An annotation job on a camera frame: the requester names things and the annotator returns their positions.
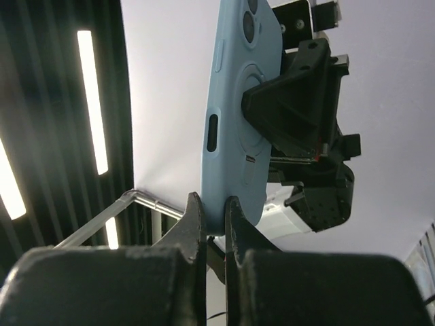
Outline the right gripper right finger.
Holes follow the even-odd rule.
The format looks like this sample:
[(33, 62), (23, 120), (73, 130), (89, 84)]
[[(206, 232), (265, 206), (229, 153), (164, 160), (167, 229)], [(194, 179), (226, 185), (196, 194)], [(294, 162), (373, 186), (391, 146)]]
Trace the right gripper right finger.
[(431, 325), (407, 267), (386, 255), (282, 251), (224, 209), (229, 325)]

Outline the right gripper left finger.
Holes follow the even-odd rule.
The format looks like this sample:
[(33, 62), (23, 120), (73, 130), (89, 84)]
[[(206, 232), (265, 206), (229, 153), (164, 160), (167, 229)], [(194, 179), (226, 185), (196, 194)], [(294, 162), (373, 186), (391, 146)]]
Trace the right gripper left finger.
[(27, 251), (1, 288), (2, 325), (205, 325), (206, 225), (198, 194), (150, 247)]

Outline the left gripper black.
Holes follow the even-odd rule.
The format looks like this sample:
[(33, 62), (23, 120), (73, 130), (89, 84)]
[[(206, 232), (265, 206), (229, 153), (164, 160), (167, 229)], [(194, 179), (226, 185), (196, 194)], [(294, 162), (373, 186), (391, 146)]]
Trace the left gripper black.
[[(269, 183), (305, 188), (353, 185), (354, 174), (345, 162), (361, 155), (361, 138), (344, 135), (337, 121), (341, 80), (348, 74), (349, 57), (330, 57), (327, 39), (302, 41), (285, 72), (244, 92), (245, 119), (276, 148)], [(317, 152), (317, 157), (298, 164), (282, 152)]]

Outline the light blue phone case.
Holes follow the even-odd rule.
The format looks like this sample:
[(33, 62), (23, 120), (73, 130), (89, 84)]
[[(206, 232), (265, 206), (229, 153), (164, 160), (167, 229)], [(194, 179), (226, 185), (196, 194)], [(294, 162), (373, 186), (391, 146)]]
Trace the light blue phone case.
[(279, 76), (281, 28), (267, 1), (221, 1), (205, 116), (200, 197), (207, 231), (223, 236), (236, 196), (256, 225), (266, 202), (271, 144), (244, 118), (243, 93)]

